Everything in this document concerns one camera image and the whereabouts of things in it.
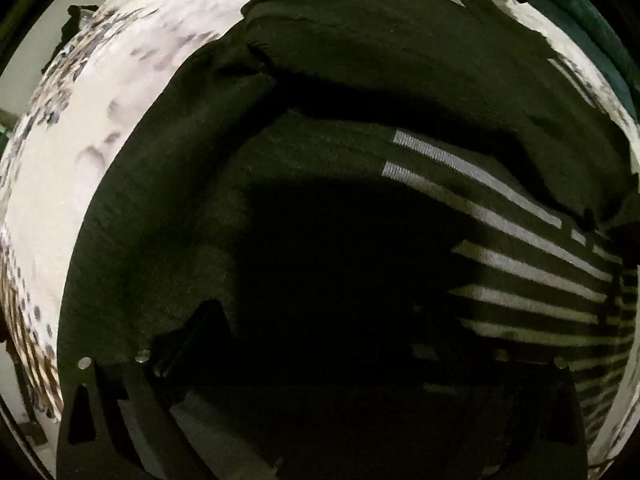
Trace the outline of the black grey striped sweater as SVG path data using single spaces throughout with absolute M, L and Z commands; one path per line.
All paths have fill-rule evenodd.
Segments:
M 491 0 L 250 0 L 100 183 L 61 370 L 148 364 L 273 479 L 583 479 L 634 341 L 637 188 Z

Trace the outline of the black clothes pile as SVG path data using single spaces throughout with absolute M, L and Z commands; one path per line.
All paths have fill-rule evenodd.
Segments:
M 99 10 L 99 7 L 95 4 L 89 4 L 88 6 L 76 6 L 72 4 L 67 8 L 68 20 L 61 27 L 61 39 L 54 48 L 49 61 L 41 69 L 41 73 L 44 74 L 55 57 L 61 52 L 61 50 L 72 40 L 80 31 L 83 20 L 88 20 L 93 13 Z

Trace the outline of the floral fleece bed blanket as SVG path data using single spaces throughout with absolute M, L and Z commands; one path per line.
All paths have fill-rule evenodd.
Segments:
M 248 0 L 106 0 L 42 76 L 1 159 L 1 310 L 36 408 L 60 419 L 58 319 L 82 220 L 180 65 Z

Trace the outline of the dark teal folded quilt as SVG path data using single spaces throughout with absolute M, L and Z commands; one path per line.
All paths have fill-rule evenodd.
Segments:
M 636 122 L 639 120 L 639 66 L 613 27 L 589 0 L 528 0 L 565 32 L 590 58 Z

